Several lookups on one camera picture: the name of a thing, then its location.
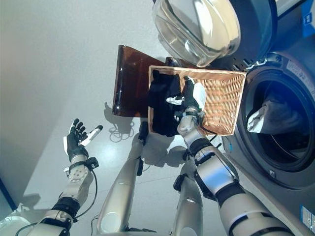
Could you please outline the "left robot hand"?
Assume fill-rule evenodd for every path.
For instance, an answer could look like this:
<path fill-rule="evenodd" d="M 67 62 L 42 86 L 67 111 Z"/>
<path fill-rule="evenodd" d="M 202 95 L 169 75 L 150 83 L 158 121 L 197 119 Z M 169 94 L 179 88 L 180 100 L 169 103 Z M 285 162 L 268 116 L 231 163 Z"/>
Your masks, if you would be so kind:
<path fill-rule="evenodd" d="M 86 146 L 103 130 L 103 126 L 98 125 L 89 133 L 85 130 L 83 122 L 76 118 L 69 128 L 68 134 L 63 137 L 63 148 L 70 162 L 79 155 L 89 157 Z"/>

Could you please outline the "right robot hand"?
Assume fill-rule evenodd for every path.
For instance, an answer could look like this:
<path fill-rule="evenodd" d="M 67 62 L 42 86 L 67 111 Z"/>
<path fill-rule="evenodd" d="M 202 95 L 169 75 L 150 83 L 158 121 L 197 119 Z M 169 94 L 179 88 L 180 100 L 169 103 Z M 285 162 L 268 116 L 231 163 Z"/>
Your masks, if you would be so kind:
<path fill-rule="evenodd" d="M 181 110 L 188 107 L 195 107 L 198 112 L 202 112 L 206 103 L 206 90 L 201 83 L 197 83 L 193 78 L 185 76 L 185 86 L 181 95 L 168 97 L 166 102 L 179 106 Z"/>

